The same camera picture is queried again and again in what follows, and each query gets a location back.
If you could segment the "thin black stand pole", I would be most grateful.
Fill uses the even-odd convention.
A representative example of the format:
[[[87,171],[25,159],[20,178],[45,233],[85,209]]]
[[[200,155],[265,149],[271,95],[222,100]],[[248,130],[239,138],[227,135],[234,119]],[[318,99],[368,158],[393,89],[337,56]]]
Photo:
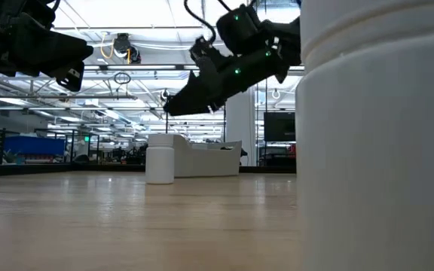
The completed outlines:
[[[168,130],[169,130],[169,113],[166,109],[166,106],[168,104],[168,102],[171,99],[171,95],[168,93],[167,90],[164,91],[164,96],[165,96],[165,106],[164,106],[164,111],[165,111],[165,134],[168,134]]]

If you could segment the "white round cap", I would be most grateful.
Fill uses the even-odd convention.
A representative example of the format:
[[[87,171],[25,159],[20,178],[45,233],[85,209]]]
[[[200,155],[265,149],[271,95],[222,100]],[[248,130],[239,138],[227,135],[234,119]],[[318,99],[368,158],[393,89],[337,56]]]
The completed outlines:
[[[434,0],[303,0],[301,271],[434,271]]]

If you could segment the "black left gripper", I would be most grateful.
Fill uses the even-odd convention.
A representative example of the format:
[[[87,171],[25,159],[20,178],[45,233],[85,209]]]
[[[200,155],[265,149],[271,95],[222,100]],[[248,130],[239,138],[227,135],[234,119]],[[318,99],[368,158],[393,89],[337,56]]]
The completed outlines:
[[[83,61],[93,48],[80,38],[50,30],[56,0],[0,0],[0,27],[18,68],[43,72],[71,92],[81,90]]]

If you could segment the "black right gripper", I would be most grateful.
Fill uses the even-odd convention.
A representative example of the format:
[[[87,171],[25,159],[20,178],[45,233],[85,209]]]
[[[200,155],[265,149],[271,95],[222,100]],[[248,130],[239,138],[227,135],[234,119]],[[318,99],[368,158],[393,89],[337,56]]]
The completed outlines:
[[[224,56],[201,68],[201,79],[190,71],[187,84],[164,105],[171,116],[210,113],[218,111],[225,102],[251,86],[249,68],[243,58]]]

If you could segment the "white building column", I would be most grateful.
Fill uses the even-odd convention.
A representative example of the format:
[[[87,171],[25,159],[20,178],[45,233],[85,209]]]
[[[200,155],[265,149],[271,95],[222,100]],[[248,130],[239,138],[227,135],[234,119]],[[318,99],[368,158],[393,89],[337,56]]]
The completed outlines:
[[[247,153],[241,158],[243,166],[256,165],[255,91],[249,89],[231,97],[225,106],[226,135],[228,142],[242,142]]]

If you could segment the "black monitor screen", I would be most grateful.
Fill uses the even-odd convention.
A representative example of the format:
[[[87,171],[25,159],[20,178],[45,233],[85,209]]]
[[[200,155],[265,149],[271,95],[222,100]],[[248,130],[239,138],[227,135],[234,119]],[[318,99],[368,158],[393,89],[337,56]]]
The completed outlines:
[[[266,142],[294,142],[295,114],[293,112],[265,112],[264,140]]]

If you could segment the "white pill bottle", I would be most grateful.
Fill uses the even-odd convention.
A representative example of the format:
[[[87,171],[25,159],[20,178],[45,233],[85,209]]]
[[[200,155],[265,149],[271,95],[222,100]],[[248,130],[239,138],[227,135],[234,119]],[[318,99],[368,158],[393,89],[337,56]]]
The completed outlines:
[[[175,174],[173,136],[150,135],[146,150],[145,177],[147,184],[172,184]]]

